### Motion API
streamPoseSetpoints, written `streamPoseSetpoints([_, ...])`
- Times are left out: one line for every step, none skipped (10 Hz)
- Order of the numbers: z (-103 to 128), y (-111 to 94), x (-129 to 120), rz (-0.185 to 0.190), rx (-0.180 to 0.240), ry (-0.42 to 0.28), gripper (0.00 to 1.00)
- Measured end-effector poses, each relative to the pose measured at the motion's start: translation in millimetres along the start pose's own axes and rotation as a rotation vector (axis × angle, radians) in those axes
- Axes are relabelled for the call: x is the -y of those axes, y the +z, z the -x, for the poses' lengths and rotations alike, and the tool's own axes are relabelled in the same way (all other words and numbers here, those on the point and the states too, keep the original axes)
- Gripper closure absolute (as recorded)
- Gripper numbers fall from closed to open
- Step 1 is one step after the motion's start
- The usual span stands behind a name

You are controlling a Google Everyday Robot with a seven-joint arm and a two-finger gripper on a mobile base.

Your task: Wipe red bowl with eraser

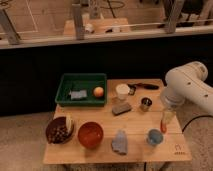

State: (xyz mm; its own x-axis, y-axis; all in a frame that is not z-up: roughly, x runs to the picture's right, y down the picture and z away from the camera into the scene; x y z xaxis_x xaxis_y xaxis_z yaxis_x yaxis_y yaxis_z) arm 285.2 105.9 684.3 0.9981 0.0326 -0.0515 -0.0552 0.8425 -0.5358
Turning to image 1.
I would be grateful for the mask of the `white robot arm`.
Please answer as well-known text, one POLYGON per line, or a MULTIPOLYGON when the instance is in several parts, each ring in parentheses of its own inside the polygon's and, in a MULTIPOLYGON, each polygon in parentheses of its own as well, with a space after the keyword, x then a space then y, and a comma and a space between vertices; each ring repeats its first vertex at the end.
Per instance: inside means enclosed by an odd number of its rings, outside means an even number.
POLYGON ((171 122, 186 99, 213 114, 213 87, 205 83, 207 76, 207 67, 199 61, 175 67, 166 73, 166 87, 160 95, 164 105, 163 126, 171 122))

